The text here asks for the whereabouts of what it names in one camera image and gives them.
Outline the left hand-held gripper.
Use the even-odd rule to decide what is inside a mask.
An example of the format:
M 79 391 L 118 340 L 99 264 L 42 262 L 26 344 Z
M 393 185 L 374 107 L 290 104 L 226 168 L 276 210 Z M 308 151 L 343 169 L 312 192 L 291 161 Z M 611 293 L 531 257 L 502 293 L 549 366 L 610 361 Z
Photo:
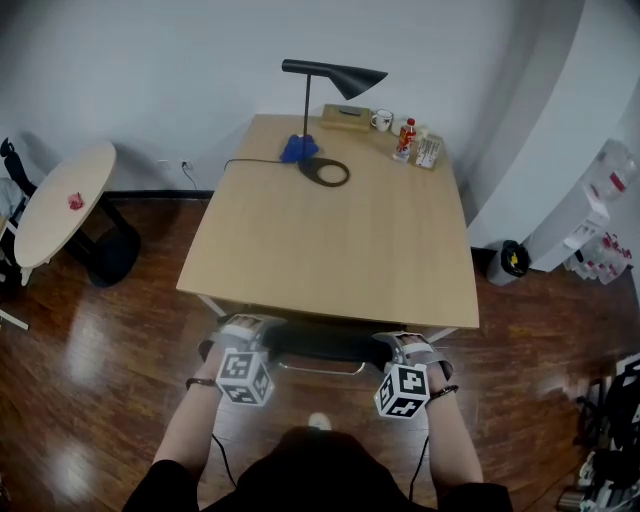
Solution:
M 229 401 L 238 405 L 264 406 L 274 391 L 274 383 L 264 364 L 263 354 L 255 348 L 260 329 L 286 324 L 280 317 L 254 313 L 235 313 L 222 317 L 222 325 L 247 329 L 227 329 L 214 333 L 214 339 L 203 340 L 198 352 L 206 361 L 211 349 L 221 346 L 223 357 L 214 379 L 217 388 Z

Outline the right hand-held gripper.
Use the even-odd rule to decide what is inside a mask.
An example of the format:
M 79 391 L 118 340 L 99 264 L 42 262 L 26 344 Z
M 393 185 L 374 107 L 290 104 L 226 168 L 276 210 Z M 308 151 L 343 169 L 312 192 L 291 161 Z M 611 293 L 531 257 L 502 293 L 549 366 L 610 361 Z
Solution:
M 421 333 L 381 332 L 373 338 L 394 349 L 389 371 L 374 395 L 377 412 L 385 418 L 411 419 L 431 403 L 427 366 L 444 369 L 445 357 Z

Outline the black mesh chair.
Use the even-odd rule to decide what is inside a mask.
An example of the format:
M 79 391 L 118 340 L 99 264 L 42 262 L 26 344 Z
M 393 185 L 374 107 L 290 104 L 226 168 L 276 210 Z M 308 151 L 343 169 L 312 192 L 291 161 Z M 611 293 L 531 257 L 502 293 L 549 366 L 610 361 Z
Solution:
M 240 313 L 265 314 L 245 310 Z M 391 324 L 358 319 L 294 314 L 280 317 L 286 324 L 256 331 L 255 348 L 269 365 L 282 363 L 288 356 L 320 361 L 369 364 L 383 373 L 394 349 L 373 335 L 389 332 Z

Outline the person's right forearm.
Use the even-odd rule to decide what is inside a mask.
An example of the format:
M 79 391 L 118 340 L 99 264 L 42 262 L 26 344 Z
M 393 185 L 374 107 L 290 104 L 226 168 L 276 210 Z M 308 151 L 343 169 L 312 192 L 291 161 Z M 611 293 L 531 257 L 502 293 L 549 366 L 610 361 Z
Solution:
M 483 483 L 477 452 L 460 412 L 456 393 L 426 406 L 429 425 L 429 464 L 436 491 L 448 491 L 469 483 Z

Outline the black headrest office chair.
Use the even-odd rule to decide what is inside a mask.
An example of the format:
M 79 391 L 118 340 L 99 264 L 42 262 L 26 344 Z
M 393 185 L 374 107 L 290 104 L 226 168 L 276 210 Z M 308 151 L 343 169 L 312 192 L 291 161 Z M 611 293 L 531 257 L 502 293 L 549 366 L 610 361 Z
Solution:
M 0 157 L 3 159 L 4 166 L 10 178 L 28 198 L 31 198 L 37 187 L 29 180 L 22 161 L 15 151 L 14 145 L 8 138 L 5 138 L 0 144 Z

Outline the light wooden desk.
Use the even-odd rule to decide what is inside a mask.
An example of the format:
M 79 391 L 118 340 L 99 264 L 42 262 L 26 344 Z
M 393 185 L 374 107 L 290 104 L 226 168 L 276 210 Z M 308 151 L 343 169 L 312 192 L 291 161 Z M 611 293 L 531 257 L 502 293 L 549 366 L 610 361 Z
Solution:
M 297 116 L 254 117 L 223 173 L 178 279 L 216 300 L 427 328 L 479 325 L 474 268 L 450 159 L 393 160 L 388 133 L 327 130 L 322 152 L 350 170 L 316 184 L 278 157 Z

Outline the person's black shirt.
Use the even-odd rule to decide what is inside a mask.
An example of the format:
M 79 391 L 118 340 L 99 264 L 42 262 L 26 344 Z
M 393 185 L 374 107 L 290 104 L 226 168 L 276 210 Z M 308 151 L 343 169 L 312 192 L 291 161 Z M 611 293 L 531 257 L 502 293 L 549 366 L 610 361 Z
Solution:
M 200 508 L 197 482 L 175 461 L 154 463 L 123 512 L 513 512 L 505 487 L 467 483 L 437 507 L 409 500 L 352 436 L 297 427 L 251 465 L 236 488 Z

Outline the white water dispenser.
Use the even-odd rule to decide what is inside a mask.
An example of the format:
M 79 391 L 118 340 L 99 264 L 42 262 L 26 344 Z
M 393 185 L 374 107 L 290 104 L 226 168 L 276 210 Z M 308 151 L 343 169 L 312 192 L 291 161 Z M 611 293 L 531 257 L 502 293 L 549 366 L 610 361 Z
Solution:
M 583 176 L 525 240 L 532 269 L 554 270 L 608 226 L 608 207 L 614 201 L 603 203 L 595 198 Z

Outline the red label drink bottle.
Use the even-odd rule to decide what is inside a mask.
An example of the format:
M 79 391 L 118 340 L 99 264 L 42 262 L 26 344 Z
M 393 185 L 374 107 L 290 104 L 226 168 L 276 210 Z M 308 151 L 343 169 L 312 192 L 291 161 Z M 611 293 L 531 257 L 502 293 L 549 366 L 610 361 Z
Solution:
M 401 126 L 396 147 L 393 153 L 393 159 L 407 163 L 411 154 L 411 146 L 416 136 L 415 119 L 408 118 Z

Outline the steel tumbler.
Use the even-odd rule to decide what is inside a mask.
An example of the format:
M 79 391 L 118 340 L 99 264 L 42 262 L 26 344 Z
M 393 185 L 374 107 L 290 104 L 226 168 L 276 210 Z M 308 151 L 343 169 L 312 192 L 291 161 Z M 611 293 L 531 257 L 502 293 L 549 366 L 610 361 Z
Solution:
M 567 487 L 556 504 L 558 512 L 584 512 L 589 490 L 587 488 Z

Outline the round wooden table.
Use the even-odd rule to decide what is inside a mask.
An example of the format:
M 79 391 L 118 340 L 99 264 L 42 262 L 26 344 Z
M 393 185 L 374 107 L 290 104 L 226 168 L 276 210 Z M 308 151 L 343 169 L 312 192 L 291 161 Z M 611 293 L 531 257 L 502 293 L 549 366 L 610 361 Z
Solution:
M 16 262 L 31 271 L 67 250 L 102 287 L 122 281 L 134 266 L 141 246 L 138 232 L 104 195 L 117 160 L 115 146 L 102 141 L 62 161 L 37 186 L 14 235 Z M 67 198 L 80 193 L 84 208 L 69 209 Z M 113 227 L 93 240 L 82 226 L 100 207 Z

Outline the wooden tissue box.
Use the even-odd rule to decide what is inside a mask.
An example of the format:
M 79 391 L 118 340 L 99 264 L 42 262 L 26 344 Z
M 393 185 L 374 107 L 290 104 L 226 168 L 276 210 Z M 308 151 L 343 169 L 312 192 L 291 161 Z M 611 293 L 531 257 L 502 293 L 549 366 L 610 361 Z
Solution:
M 348 105 L 325 104 L 320 125 L 325 129 L 368 132 L 371 111 Z

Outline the white metal rack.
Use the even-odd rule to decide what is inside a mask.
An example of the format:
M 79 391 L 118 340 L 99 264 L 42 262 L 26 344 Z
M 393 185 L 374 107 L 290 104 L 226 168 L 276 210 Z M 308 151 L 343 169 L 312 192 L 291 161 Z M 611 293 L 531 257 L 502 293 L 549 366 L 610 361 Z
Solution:
M 598 449 L 579 471 L 584 488 L 580 512 L 620 512 L 640 497 L 640 454 Z

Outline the clear dispenser water jug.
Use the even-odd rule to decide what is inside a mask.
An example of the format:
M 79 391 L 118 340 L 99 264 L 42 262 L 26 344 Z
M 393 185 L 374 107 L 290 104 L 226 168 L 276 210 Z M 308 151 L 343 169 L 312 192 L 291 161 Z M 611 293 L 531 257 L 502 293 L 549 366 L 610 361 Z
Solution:
M 619 140 L 608 139 L 587 168 L 583 182 L 603 203 L 617 200 L 640 177 L 640 165 Z

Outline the black desk lamp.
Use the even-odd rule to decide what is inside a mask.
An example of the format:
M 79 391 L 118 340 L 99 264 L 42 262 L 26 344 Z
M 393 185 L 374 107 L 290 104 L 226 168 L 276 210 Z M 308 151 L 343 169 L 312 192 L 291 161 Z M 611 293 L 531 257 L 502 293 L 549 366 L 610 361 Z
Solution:
M 285 73 L 299 74 L 306 77 L 302 136 L 309 134 L 309 102 L 313 77 L 330 80 L 345 100 L 351 100 L 368 91 L 387 76 L 386 72 L 378 70 L 297 59 L 284 59 L 281 64 L 281 70 Z M 314 157 L 292 164 L 308 180 L 326 188 L 341 187 L 351 177 L 350 170 L 346 165 L 337 160 L 319 157 L 317 154 Z M 325 180 L 321 176 L 321 171 L 325 167 L 340 169 L 343 172 L 343 178 L 334 182 Z

